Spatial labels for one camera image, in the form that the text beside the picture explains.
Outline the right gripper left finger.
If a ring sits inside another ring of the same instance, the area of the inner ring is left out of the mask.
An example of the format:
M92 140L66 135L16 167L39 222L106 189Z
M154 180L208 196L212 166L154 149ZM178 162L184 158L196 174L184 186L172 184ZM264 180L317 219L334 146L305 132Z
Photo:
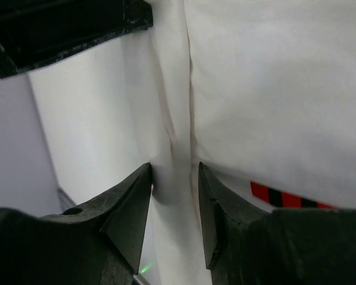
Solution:
M43 218L42 274L135 274L152 188L145 163L102 194Z

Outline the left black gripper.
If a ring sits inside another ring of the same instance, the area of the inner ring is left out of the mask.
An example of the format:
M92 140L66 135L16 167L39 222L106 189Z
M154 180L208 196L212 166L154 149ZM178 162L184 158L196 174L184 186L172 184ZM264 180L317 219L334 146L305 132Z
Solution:
M0 1L0 78L44 68L152 26L146 1Z

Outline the white printed t-shirt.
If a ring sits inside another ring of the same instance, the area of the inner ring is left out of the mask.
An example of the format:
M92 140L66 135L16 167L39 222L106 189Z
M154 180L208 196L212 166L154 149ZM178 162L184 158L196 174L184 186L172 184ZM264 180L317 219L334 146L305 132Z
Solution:
M356 1L151 1L121 40L162 284L210 284L198 163L356 208Z

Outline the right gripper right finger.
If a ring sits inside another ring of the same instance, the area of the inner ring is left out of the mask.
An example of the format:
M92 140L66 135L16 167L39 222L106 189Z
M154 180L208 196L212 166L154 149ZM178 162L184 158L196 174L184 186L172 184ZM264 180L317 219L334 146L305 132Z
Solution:
M198 194L207 269L273 270L273 213L237 195L204 163L198 166Z

